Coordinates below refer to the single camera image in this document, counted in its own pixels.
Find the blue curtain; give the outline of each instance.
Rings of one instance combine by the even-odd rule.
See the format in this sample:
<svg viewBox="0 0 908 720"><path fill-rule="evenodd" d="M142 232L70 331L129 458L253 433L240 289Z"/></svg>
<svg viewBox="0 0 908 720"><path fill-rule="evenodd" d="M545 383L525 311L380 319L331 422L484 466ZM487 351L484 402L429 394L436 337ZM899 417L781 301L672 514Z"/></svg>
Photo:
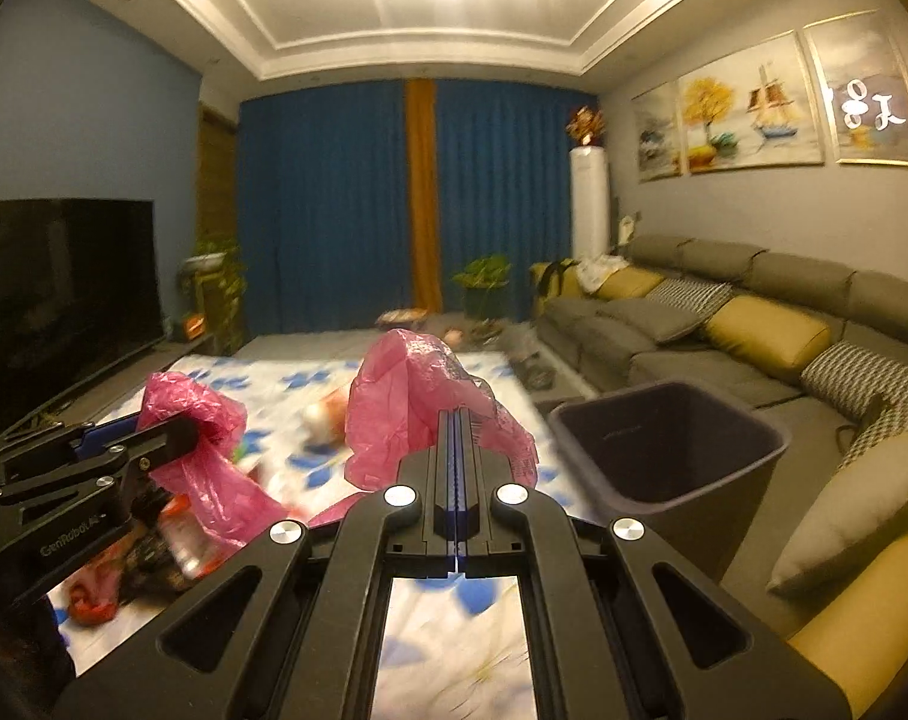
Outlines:
<svg viewBox="0 0 908 720"><path fill-rule="evenodd" d="M253 335L372 327L410 304L400 81L251 100L238 137Z"/></svg>
<svg viewBox="0 0 908 720"><path fill-rule="evenodd" d="M510 315L526 319L528 268L570 256L571 143L564 127L593 95L498 81L438 81L438 204L444 307L458 310L451 276L503 253L513 265Z"/></svg>

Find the gray wall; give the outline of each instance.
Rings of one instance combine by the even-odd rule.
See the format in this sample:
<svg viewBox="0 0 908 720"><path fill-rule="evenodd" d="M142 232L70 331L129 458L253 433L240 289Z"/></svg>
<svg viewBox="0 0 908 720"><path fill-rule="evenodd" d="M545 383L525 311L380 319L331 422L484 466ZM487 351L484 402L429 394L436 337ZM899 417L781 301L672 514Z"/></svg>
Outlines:
<svg viewBox="0 0 908 720"><path fill-rule="evenodd" d="M164 311L194 245L201 77L87 0L0 9L0 199L155 201ZM110 257L110 242L105 241Z"/></svg>
<svg viewBox="0 0 908 720"><path fill-rule="evenodd" d="M881 8L891 21L908 69L908 15L898 0L770 0L604 95L601 104L609 122L611 177L620 212L643 212L639 233L752 242L908 279L908 169L834 164L826 132L825 167L736 170L638 182L633 97L789 29L870 8ZM809 56L808 64L813 71Z"/></svg>

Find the black tv screen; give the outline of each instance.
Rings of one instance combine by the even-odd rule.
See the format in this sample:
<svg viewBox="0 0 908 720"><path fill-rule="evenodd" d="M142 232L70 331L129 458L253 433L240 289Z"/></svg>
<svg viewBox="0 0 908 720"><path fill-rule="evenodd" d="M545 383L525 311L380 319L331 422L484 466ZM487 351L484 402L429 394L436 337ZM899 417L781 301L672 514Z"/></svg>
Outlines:
<svg viewBox="0 0 908 720"><path fill-rule="evenodd" d="M0 434L162 337L153 202L0 200Z"/></svg>

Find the houndstooth pillow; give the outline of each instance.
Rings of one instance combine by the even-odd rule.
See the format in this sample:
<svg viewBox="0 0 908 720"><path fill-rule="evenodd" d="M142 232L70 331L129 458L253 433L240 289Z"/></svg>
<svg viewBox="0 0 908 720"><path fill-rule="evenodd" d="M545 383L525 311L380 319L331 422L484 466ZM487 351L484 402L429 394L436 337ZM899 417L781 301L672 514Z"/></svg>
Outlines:
<svg viewBox="0 0 908 720"><path fill-rule="evenodd" d="M838 470L845 469L884 439L904 433L908 433L908 398L901 400L897 405L885 408L875 423L865 428L864 432L851 442Z"/></svg>
<svg viewBox="0 0 908 720"><path fill-rule="evenodd" d="M875 394L894 405L908 398L908 365L841 341L803 370L801 384L808 394L857 420Z"/></svg>
<svg viewBox="0 0 908 720"><path fill-rule="evenodd" d="M691 281L683 278L665 278L647 293L649 300L693 311L705 319L717 314L724 303L732 297L733 288L729 284L713 284L709 281Z"/></svg>

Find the white tablecloth with blue flowers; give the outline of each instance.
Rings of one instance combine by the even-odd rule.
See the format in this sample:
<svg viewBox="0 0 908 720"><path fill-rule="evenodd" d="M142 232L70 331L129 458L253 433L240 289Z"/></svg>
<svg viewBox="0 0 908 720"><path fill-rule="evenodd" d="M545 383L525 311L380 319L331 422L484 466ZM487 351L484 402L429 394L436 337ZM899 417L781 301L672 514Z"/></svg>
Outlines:
<svg viewBox="0 0 908 720"><path fill-rule="evenodd" d="M491 385L497 399L537 442L537 489L568 514L590 519L576 483L555 454L542 417L503 355L458 356L465 369ZM248 362L185 357L172 370L242 402L248 425L242 464L259 465L262 484L275 499L306 517L323 511L356 488L344 479L345 447L305 448L300 410L331 389L350 383L357 360ZM105 421L140 409L142 391L112 410ZM85 629L67 620L64 590L52 593L68 651L83 672L160 612L146 601L125 605L112 622ZM534 720L534 693L520 610L518 583L510 578L395 580L381 651L374 720L497 717Z"/></svg>

